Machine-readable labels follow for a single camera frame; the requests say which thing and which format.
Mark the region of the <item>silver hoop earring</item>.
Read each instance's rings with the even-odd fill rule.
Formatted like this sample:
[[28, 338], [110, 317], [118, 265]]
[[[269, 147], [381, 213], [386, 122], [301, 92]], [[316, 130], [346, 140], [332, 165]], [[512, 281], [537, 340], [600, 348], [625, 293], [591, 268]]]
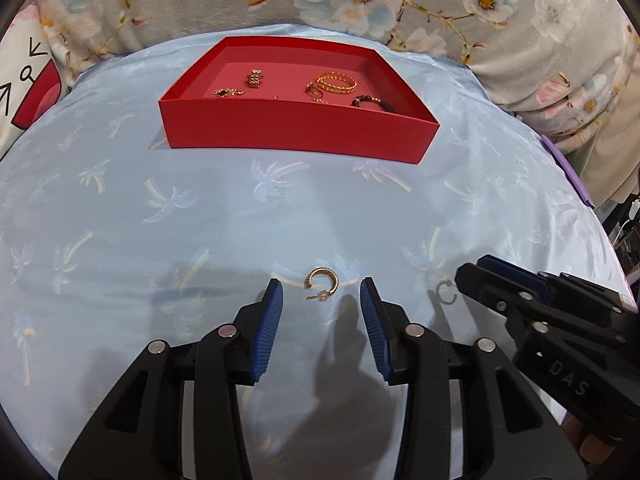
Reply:
[[451, 306], [458, 299], [457, 286], [451, 280], [442, 280], [435, 287], [435, 296], [440, 304]]

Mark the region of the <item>gold hoop earring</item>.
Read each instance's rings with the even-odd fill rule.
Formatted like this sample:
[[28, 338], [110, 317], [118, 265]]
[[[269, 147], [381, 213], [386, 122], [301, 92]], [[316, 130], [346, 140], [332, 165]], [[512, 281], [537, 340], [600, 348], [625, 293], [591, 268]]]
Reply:
[[309, 294], [309, 301], [326, 301], [330, 299], [340, 287], [337, 273], [327, 266], [313, 268], [304, 278], [304, 287]]

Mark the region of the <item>gold woven bangle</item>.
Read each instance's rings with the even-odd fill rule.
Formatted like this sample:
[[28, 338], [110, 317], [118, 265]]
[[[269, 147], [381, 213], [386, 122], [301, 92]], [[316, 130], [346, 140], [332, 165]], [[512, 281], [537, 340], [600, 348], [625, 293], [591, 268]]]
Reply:
[[322, 92], [333, 94], [351, 94], [358, 88], [356, 79], [337, 72], [326, 72], [318, 75], [314, 80], [314, 85]]

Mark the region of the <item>red open jewelry box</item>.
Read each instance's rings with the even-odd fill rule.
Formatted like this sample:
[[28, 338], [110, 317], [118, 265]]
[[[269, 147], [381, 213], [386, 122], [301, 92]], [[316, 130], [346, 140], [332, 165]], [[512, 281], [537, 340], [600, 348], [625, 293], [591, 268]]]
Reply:
[[[314, 85], [351, 76], [351, 94]], [[278, 36], [220, 40], [158, 101], [171, 148], [254, 148], [418, 164], [439, 123], [373, 49]]]

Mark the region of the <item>purple object at edge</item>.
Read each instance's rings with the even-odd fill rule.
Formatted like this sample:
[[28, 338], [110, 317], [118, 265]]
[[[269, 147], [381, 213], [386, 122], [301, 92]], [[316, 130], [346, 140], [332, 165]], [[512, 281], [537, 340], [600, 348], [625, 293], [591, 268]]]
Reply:
[[576, 174], [575, 169], [566, 159], [565, 155], [556, 147], [556, 145], [548, 138], [548, 136], [541, 136], [540, 142], [542, 146], [552, 156], [556, 164], [562, 169], [565, 174], [566, 180], [570, 182], [575, 192], [579, 196], [580, 200], [589, 208], [594, 209], [596, 205], [587, 191], [585, 185]]

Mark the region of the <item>light blue palm-print cloth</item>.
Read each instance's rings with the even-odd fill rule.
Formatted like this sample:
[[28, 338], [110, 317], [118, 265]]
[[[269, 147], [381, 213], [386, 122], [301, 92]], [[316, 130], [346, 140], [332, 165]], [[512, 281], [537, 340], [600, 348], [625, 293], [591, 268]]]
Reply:
[[[56, 474], [151, 340], [198, 340], [281, 281], [265, 376], [240, 392], [258, 479], [388, 479], [404, 388], [375, 368], [358, 289], [445, 339], [514, 345], [502, 319], [435, 287], [491, 254], [626, 292], [597, 216], [522, 122], [464, 67], [385, 51], [439, 130], [416, 165], [276, 151], [173, 150], [157, 102], [217, 34], [82, 76], [1, 164], [1, 403]], [[305, 276], [340, 279], [309, 301]]]

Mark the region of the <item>grey floral blanket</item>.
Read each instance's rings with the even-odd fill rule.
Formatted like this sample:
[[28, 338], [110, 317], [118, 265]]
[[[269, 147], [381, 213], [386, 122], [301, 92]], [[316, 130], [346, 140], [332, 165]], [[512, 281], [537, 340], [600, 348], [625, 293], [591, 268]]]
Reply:
[[616, 0], [32, 1], [69, 84], [115, 54], [278, 23], [444, 56], [548, 136], [597, 205], [639, 188], [639, 36]]

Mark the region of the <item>pink white bunny pillow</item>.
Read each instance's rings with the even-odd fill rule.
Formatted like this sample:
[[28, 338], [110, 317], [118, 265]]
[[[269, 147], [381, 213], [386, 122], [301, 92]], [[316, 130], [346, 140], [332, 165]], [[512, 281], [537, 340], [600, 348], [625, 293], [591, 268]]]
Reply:
[[35, 3], [16, 14], [2, 37], [0, 70], [0, 152], [4, 156], [66, 93]]

